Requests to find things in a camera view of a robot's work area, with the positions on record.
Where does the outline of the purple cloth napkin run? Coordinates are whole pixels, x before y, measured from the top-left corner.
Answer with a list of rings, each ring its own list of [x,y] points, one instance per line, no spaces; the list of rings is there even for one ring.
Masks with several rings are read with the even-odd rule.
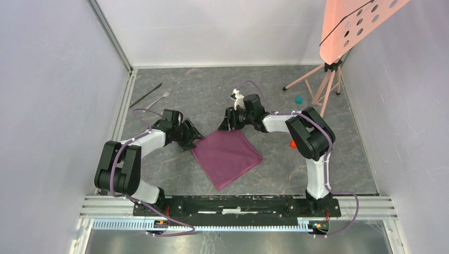
[[[192,154],[218,191],[264,161],[239,130],[210,133],[196,143]]]

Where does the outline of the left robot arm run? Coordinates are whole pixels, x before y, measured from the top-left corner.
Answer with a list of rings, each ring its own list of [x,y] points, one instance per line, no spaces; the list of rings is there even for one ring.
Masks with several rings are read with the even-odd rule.
[[[204,138],[181,112],[165,109],[159,120],[148,124],[147,129],[136,137],[105,143],[94,185],[114,196],[126,196],[146,203],[146,209],[152,215],[161,215],[166,210],[165,193],[162,188],[141,178],[142,159],[173,142],[184,151],[194,149],[195,142]]]

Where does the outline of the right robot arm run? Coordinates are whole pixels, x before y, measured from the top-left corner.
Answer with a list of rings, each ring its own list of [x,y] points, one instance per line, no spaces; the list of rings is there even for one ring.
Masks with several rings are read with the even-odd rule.
[[[230,97],[234,105],[226,109],[218,129],[240,130],[251,125],[263,133],[289,133],[307,164],[306,210],[313,216],[321,215],[333,198],[328,183],[328,160],[335,134],[329,125],[313,107],[291,113],[269,112],[257,94],[243,96],[235,89]]]

